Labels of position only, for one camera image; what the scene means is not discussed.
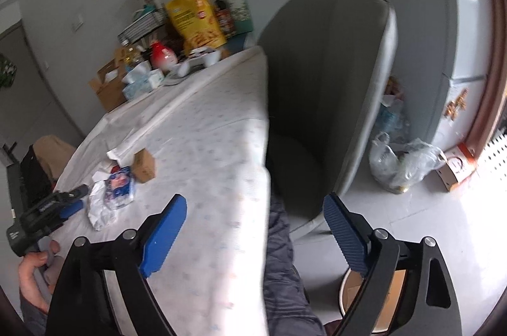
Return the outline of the person left hand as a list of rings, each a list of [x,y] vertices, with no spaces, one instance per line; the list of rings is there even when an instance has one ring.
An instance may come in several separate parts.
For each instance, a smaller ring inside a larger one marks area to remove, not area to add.
[[[24,256],[18,268],[18,279],[21,295],[24,299],[40,310],[42,313],[47,314],[49,310],[49,303],[40,292],[37,285],[34,273],[46,263],[48,259],[47,252],[28,253]]]

